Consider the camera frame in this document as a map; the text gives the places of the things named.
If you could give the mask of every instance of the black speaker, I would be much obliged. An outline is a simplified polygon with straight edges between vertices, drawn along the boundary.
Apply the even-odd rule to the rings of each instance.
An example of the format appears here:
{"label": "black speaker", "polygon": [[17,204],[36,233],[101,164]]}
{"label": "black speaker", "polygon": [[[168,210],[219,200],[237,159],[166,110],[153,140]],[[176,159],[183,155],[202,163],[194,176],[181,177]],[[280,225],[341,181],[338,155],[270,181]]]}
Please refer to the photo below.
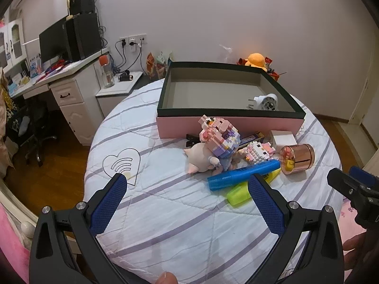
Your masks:
{"label": "black speaker", "polygon": [[95,0],[70,0],[70,15],[94,12]]}
{"label": "black speaker", "polygon": [[83,13],[63,25],[69,60],[79,61],[101,50],[96,13]]}

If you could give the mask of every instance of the white nightstand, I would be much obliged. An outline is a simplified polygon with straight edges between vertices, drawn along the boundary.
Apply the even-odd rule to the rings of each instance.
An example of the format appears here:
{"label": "white nightstand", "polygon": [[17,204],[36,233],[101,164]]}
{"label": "white nightstand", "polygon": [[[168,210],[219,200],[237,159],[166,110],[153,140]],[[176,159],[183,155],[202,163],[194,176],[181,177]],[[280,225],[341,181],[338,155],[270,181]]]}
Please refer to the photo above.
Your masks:
{"label": "white nightstand", "polygon": [[97,94],[96,99],[100,105],[104,117],[107,115],[130,93],[133,86],[137,83],[138,79],[142,76],[141,71],[130,73],[133,76],[131,81],[118,81],[119,75],[114,76],[114,85],[109,88],[102,88]]}

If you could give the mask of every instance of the rose gold canister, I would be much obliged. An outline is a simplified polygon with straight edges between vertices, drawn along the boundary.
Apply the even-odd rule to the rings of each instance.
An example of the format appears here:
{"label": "rose gold canister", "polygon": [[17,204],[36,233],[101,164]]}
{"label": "rose gold canister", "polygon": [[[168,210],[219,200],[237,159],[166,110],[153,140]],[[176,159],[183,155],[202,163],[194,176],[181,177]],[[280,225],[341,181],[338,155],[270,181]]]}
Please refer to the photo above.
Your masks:
{"label": "rose gold canister", "polygon": [[284,146],[280,150],[280,168],[284,174],[305,171],[315,162],[315,151],[309,144]]}

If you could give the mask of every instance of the computer monitor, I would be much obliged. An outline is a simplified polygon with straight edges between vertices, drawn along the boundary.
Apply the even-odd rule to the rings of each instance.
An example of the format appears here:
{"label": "computer monitor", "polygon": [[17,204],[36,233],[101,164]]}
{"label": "computer monitor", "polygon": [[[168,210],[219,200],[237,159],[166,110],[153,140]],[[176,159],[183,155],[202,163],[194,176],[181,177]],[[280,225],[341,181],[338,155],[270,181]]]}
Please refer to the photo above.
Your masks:
{"label": "computer monitor", "polygon": [[41,60],[43,63],[55,56],[62,56],[64,59],[67,59],[68,53],[62,28],[65,21],[66,17],[58,20],[39,34],[39,49],[41,50]]}

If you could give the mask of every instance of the orange plush toy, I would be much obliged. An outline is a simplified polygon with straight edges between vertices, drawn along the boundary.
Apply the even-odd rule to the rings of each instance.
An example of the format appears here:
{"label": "orange plush toy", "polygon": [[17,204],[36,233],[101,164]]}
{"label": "orange plush toy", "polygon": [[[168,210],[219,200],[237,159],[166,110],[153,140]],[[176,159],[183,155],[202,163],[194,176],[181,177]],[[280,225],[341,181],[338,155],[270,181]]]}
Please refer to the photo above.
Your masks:
{"label": "orange plush toy", "polygon": [[249,55],[248,59],[246,60],[245,66],[258,67],[262,68],[264,71],[267,71],[265,67],[265,57],[260,53],[253,53]]}

